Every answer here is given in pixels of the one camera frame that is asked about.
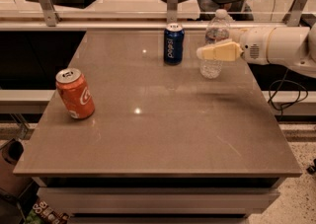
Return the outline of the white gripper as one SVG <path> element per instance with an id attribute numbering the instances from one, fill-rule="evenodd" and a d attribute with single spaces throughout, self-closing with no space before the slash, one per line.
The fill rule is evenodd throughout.
<path id="1" fill-rule="evenodd" d="M 243 53 L 242 58 L 248 63 L 267 65 L 269 40 L 273 30 L 272 27 L 232 29 L 230 37 L 236 42 L 227 38 L 200 47 L 197 57 L 203 60 L 235 61 Z"/>

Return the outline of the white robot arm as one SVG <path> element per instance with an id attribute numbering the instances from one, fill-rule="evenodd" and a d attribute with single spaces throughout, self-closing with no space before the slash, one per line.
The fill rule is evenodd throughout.
<path id="1" fill-rule="evenodd" d="M 316 77 L 315 28 L 255 27 L 233 29 L 230 38 L 197 49 L 201 60 L 282 65 L 293 72 Z"/>

